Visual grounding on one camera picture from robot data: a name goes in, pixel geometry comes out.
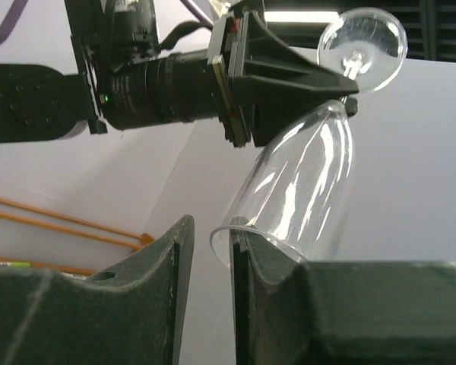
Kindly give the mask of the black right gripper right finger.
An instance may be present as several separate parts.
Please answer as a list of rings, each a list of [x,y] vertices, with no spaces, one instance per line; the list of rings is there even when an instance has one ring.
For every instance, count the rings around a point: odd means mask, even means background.
[[[238,364],[456,364],[456,264],[304,262],[230,226]]]

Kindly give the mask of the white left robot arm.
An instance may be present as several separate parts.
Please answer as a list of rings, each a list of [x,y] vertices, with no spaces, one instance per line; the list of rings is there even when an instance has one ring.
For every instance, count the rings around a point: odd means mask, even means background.
[[[160,38],[152,1],[67,1],[78,70],[0,64],[0,144],[216,118],[233,146],[261,147],[290,117],[359,92],[271,32],[261,1],[215,21],[185,6],[194,19]]]

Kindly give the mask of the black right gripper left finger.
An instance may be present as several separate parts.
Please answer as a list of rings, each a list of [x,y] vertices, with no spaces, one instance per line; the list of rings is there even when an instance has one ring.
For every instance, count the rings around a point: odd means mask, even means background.
[[[177,364],[195,221],[87,279],[0,268],[0,364]]]

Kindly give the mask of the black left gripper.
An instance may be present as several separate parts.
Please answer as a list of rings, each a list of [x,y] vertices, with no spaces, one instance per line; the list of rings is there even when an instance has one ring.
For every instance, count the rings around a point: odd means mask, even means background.
[[[225,139],[234,147],[251,141],[236,91],[244,36],[245,97],[253,102],[254,146],[265,147],[290,124],[330,101],[342,101],[347,115],[356,115],[356,98],[346,97],[359,92],[354,80],[291,49],[264,25],[257,12],[230,11],[214,23],[207,48],[207,73]]]

